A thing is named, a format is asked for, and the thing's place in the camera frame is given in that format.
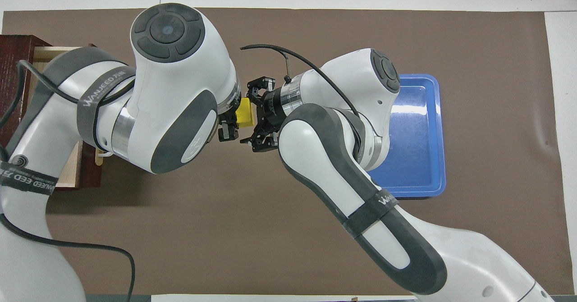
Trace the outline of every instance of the gray strap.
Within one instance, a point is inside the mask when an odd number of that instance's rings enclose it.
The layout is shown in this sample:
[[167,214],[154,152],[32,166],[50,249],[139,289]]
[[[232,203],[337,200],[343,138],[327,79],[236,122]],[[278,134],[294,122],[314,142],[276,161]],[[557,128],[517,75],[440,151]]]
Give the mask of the gray strap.
[[0,186],[23,192],[51,195],[57,182],[58,178],[51,175],[0,161]]
[[119,66],[101,75],[92,83],[78,100],[76,105],[76,125],[82,139],[103,151],[96,138],[96,122],[101,102],[120,82],[136,75],[131,66]]
[[381,189],[349,215],[343,226],[353,238],[357,238],[374,222],[391,211],[396,204],[398,201],[395,197],[387,189]]

